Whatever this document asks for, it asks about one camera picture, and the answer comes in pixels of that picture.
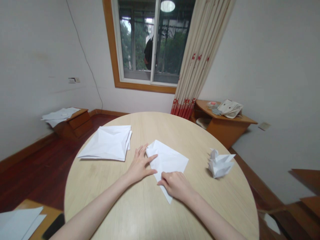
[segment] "white paper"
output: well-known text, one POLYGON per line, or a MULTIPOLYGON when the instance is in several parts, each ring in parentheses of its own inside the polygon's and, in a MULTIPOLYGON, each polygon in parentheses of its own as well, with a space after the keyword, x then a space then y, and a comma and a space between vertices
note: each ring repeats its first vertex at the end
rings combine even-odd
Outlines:
POLYGON ((0 214, 0 239, 22 240, 43 207, 0 214))
POLYGON ((131 125, 99 127, 77 157, 125 161, 131 135, 131 125))
MULTIPOLYGON (((155 140, 146 149, 147 156, 158 154, 158 156, 150 162, 150 167, 158 171, 154 176, 159 182, 161 180, 162 172, 184 172, 188 158, 168 147, 167 145, 155 140)), ((172 197, 168 194, 164 186, 160 186, 169 204, 171 204, 172 197)))
POLYGON ((280 229, 277 225, 276 220, 274 220, 269 214, 265 214, 264 215, 264 221, 267 223, 267 226, 272 229, 273 231, 275 231, 276 233, 278 233, 279 235, 280 233, 280 229))
POLYGON ((235 154, 219 155, 218 150, 212 149, 210 154, 209 170, 212 172, 214 178, 220 178, 227 175, 234 165, 231 160, 235 154))
POLYGON ((39 225, 42 223, 42 221, 44 220, 44 218, 46 217, 46 214, 40 214, 32 223, 32 225, 30 226, 29 230, 26 232, 26 234, 24 235, 22 240, 28 240, 32 234, 34 233, 35 230, 37 230, 37 228, 39 227, 39 225))
POLYGON ((58 123, 67 120, 72 116, 72 114, 79 110, 80 108, 62 108, 59 111, 43 115, 41 120, 45 120, 51 125, 51 127, 55 127, 58 123))

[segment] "cabinet drawer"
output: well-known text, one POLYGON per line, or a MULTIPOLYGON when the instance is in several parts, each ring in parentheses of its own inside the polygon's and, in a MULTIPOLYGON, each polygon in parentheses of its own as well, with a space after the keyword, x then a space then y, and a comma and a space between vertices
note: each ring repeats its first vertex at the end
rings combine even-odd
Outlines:
POLYGON ((90 119, 89 113, 85 112, 85 113, 81 114, 80 116, 76 117, 75 119, 72 119, 71 121, 69 121, 69 124, 70 124, 71 128, 74 130, 77 127, 84 124, 89 119, 90 119))
POLYGON ((74 130, 75 135, 80 138, 82 135, 87 133, 91 128, 93 128, 93 124, 91 120, 85 122, 80 127, 74 130))

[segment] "person's left hand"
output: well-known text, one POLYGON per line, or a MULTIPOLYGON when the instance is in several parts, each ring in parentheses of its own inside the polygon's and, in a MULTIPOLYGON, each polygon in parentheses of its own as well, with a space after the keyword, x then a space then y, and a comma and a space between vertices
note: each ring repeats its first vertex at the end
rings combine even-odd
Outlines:
POLYGON ((126 178, 129 180, 130 184, 140 181, 146 176, 157 173, 157 170, 146 169, 146 165, 155 159, 158 155, 153 155, 151 157, 145 158, 144 154, 146 152, 148 144, 140 146, 139 149, 136 148, 136 152, 133 161, 125 173, 126 178))

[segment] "curtain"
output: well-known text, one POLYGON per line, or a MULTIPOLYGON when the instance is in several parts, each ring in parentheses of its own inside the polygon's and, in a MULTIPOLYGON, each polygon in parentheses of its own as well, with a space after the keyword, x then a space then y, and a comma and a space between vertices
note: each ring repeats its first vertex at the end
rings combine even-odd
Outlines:
POLYGON ((189 119, 233 5, 234 0, 196 0, 171 114, 189 119))

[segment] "black phone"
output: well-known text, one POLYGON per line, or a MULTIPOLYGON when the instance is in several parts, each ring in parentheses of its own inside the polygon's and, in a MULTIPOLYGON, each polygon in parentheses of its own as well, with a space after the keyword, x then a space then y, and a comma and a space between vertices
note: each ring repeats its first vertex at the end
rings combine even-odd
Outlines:
POLYGON ((50 227, 44 232, 42 238, 44 240, 49 240, 63 225, 65 224, 64 221, 64 214, 61 213, 50 225, 50 227))

